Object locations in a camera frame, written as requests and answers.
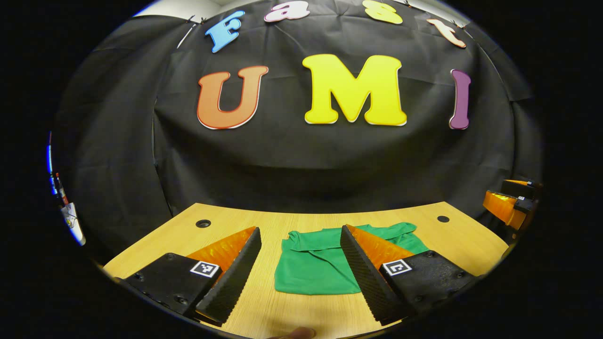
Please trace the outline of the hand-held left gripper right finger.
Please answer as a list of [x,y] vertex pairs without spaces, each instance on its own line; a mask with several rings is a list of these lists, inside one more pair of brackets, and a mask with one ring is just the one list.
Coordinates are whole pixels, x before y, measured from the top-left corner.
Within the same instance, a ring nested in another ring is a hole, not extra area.
[[479,279],[436,251],[413,254],[351,225],[342,226],[340,245],[373,317],[382,325],[426,314]]

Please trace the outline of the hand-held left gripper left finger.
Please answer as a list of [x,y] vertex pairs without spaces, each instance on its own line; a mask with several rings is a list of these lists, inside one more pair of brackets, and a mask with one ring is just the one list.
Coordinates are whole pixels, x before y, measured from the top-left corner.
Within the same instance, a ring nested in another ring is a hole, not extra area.
[[183,317],[222,326],[237,304],[259,251],[252,226],[182,256],[168,252],[118,283]]

